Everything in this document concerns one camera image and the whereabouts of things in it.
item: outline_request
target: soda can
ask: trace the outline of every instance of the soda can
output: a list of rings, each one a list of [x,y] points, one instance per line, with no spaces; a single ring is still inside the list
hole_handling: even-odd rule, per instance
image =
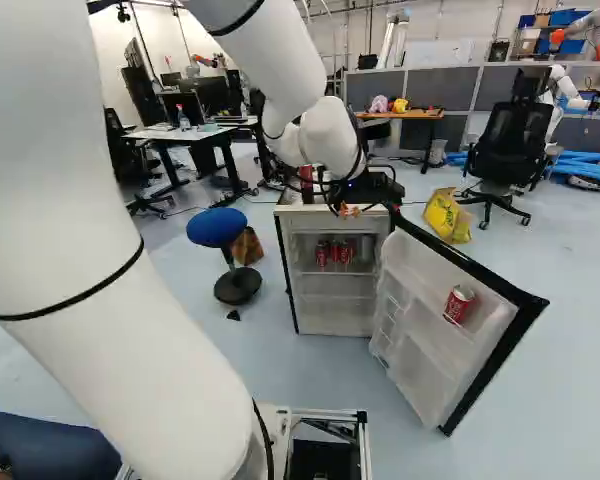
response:
[[[331,261],[335,263],[340,262],[340,241],[337,239],[331,240]]]
[[[327,266],[327,259],[329,258],[329,242],[326,240],[319,240],[316,245],[316,264],[320,268]]]
[[[467,318],[467,311],[476,300],[476,294],[467,286],[456,285],[449,293],[443,316],[451,323],[462,323]]]
[[[343,240],[340,243],[340,263],[343,265],[349,265],[353,258],[353,247],[351,246],[351,242],[348,240]]]

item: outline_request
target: mini fridge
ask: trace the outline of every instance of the mini fridge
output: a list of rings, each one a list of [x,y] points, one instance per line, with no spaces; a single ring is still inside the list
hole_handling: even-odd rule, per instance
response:
[[[283,196],[274,218],[296,332],[370,337],[423,425],[445,435],[549,304],[383,206],[345,218]],[[474,294],[462,321],[444,314],[457,286]]]

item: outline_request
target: yellow bag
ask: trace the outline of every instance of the yellow bag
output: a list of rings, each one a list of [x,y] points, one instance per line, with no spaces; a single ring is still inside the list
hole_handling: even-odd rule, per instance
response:
[[[471,240],[471,214],[455,201],[455,190],[448,187],[433,192],[422,216],[445,242],[467,243]]]
[[[393,113],[404,113],[407,111],[407,106],[409,105],[409,101],[404,98],[396,98],[393,101]]]
[[[251,227],[246,227],[244,232],[231,245],[231,253],[239,263],[245,267],[257,262],[264,257],[264,251],[256,232]]]

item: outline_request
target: stool base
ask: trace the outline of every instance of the stool base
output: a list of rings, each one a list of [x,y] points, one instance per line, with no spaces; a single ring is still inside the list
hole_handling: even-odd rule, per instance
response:
[[[223,303],[242,305],[260,289],[262,277],[249,267],[236,268],[222,275],[213,287],[213,295]]]

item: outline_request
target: office desk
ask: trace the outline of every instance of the office desk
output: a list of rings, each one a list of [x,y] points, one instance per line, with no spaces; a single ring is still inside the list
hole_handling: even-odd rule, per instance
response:
[[[235,130],[235,127],[233,126],[218,127],[217,130],[210,132],[202,132],[198,131],[197,129],[187,130],[186,132],[183,132],[180,129],[174,129],[168,132],[160,130],[140,130],[138,132],[125,135],[124,138],[130,140],[152,140],[156,146],[156,149],[158,150],[158,153],[160,154],[160,160],[164,165],[171,185],[153,193],[151,195],[152,197],[164,195],[165,193],[171,192],[190,182],[189,179],[182,180],[178,178],[175,166],[173,165],[173,161],[169,155],[169,145],[188,144],[193,146],[197,144],[204,145],[205,148],[209,147],[211,149],[213,146],[219,146],[222,150],[222,156],[224,157],[225,167],[227,169],[229,180],[231,182],[231,189],[233,191],[233,196],[227,199],[230,203],[231,201],[237,199],[245,191],[240,184],[240,177],[238,175],[238,170],[236,169],[235,159],[231,153],[230,133],[233,130]]]
[[[262,126],[258,122],[256,115],[249,115],[247,118],[246,122],[218,122],[218,125],[222,125],[223,127],[232,126],[236,130],[250,130],[253,133],[256,137],[256,147],[258,148],[260,169],[262,170],[262,180],[258,182],[258,187],[268,187],[273,168],[271,168],[271,163],[269,162],[269,150],[262,134]]]
[[[360,112],[356,113],[356,117],[360,120],[378,120],[378,119],[391,119],[391,120],[429,120],[429,142],[427,151],[424,155],[424,161],[422,162],[422,169],[420,173],[427,173],[429,169],[429,153],[431,151],[431,142],[433,142],[436,135],[436,123],[434,120],[442,120],[444,118],[444,109],[434,108],[432,110],[424,110],[422,108],[414,108],[407,110],[404,113],[367,113]]]

